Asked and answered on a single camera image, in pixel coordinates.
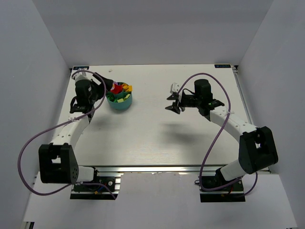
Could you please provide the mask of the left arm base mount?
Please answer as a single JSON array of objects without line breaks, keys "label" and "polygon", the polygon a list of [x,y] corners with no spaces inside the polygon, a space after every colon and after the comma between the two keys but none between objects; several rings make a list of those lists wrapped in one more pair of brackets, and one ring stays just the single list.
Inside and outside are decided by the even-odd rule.
[{"label": "left arm base mount", "polygon": [[70,199],[74,200],[115,200],[120,190],[120,177],[101,176],[90,182],[90,185],[74,185]]}]

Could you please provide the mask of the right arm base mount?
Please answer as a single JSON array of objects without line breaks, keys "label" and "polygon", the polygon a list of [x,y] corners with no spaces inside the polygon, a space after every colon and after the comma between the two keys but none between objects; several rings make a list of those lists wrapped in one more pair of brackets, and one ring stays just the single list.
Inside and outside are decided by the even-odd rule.
[{"label": "right arm base mount", "polygon": [[194,184],[199,187],[201,203],[245,202],[244,187],[241,180],[215,191],[201,189],[199,179],[195,180]]}]

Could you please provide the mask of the green lego plate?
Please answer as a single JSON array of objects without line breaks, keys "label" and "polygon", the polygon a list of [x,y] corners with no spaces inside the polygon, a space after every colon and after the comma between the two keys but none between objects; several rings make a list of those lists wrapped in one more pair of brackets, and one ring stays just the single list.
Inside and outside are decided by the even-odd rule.
[{"label": "green lego plate", "polygon": [[114,102],[115,101],[115,97],[113,96],[113,94],[108,94],[107,95],[107,99],[111,102]]}]

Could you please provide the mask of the red arched lego brick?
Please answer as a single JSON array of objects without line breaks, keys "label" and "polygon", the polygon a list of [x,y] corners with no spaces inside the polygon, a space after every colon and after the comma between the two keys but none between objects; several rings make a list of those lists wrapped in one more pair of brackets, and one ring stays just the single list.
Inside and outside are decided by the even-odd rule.
[{"label": "red arched lego brick", "polygon": [[111,93],[113,94],[119,94],[123,91],[123,87],[119,84],[113,83],[112,88],[110,90]]}]

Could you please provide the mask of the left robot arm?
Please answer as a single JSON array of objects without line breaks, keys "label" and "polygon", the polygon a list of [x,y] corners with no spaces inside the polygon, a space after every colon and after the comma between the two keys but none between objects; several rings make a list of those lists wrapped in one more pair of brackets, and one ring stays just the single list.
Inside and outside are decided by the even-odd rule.
[{"label": "left robot arm", "polygon": [[90,124],[97,109],[95,103],[103,101],[114,81],[93,73],[93,79],[87,78],[85,70],[72,75],[75,81],[75,96],[71,99],[69,120],[49,144],[39,148],[40,176],[43,183],[76,184],[92,182],[95,178],[93,167],[78,165],[74,148]]}]

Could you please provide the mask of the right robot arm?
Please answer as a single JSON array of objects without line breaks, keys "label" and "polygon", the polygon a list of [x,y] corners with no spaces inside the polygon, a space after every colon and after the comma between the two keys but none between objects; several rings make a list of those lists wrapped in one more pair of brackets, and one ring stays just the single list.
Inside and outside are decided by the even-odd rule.
[{"label": "right robot arm", "polygon": [[185,94],[179,84],[173,83],[170,88],[171,95],[168,97],[173,103],[166,109],[180,114],[187,107],[197,108],[201,116],[219,125],[238,142],[238,159],[220,168],[216,173],[216,180],[220,185],[278,162],[270,128],[249,124],[229,111],[224,103],[213,98],[208,80],[196,80],[194,89],[194,92]]}]

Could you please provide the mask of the orange square lego brick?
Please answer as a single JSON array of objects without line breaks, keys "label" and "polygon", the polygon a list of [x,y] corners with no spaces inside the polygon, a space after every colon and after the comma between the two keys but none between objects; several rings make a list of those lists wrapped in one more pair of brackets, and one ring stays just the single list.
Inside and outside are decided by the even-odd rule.
[{"label": "orange square lego brick", "polygon": [[123,84],[122,84],[122,88],[123,88],[125,91],[127,91],[128,87],[129,87],[128,84],[126,84],[126,83],[123,83]]}]

